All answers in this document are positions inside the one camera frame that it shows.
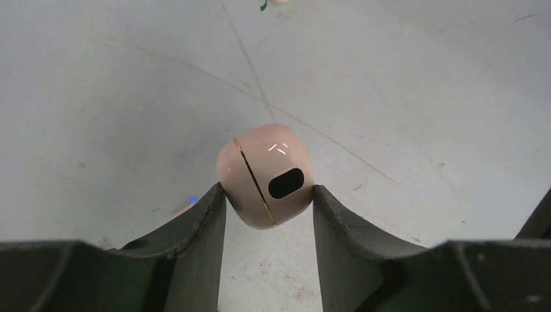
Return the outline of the beige earbud charging case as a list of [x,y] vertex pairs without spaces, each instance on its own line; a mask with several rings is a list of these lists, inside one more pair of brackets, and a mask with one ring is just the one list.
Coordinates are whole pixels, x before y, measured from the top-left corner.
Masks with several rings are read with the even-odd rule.
[[253,229],[279,226],[313,200],[307,151],[285,125],[262,125],[230,140],[218,154],[217,172],[232,208]]

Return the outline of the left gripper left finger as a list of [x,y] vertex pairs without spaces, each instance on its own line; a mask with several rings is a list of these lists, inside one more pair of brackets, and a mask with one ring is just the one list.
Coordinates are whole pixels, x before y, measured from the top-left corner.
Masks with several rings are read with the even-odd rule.
[[189,210],[119,249],[81,240],[1,243],[2,311],[217,311],[226,198]]

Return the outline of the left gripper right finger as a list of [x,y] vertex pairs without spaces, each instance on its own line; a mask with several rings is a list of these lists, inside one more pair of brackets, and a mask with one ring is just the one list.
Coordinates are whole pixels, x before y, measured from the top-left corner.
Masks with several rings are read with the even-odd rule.
[[314,188],[324,311],[549,311],[550,239],[449,240],[425,248]]

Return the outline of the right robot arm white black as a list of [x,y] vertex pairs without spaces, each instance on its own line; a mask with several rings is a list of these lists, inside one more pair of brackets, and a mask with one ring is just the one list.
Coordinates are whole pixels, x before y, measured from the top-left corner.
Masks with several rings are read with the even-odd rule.
[[515,239],[550,239],[551,190],[539,202]]

